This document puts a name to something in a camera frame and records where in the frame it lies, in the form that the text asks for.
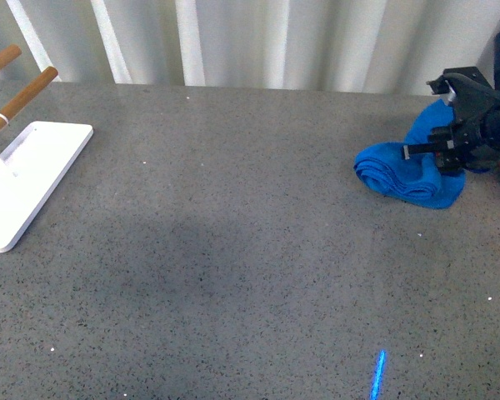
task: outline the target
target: gray countertop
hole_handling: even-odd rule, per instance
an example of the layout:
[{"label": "gray countertop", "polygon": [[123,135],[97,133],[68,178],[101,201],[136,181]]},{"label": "gray countertop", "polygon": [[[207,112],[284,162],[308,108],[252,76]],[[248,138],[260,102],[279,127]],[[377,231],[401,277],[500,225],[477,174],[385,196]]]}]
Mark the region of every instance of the gray countertop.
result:
[{"label": "gray countertop", "polygon": [[435,211],[353,173],[433,100],[51,84],[0,148],[94,136],[0,254],[0,398],[366,399],[381,350],[381,399],[500,398],[500,185]]}]

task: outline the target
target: curtain fold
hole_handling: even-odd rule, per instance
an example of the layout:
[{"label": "curtain fold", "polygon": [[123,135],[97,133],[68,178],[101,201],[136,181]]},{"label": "curtain fold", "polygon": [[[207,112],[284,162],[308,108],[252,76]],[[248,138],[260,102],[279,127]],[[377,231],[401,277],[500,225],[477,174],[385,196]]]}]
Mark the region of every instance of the curtain fold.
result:
[{"label": "curtain fold", "polygon": [[0,79],[429,94],[444,68],[492,82],[500,0],[0,0]]}]

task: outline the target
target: wooden rod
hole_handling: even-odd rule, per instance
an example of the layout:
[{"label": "wooden rod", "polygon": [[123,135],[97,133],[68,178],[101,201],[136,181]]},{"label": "wooden rod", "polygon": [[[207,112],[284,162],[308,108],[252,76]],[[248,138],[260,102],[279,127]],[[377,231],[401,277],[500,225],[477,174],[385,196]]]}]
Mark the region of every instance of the wooden rod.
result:
[{"label": "wooden rod", "polygon": [[[0,113],[8,120],[12,120],[28,103],[30,103],[48,84],[58,75],[58,70],[54,67],[48,67],[41,74],[33,79],[17,96],[12,98],[6,104]],[[0,129],[7,124],[0,117]]]},{"label": "wooden rod", "polygon": [[13,61],[15,58],[20,56],[22,53],[21,49],[19,46],[16,44],[12,44],[4,48],[0,52],[0,70],[4,68],[6,65],[8,65],[11,61]]}]

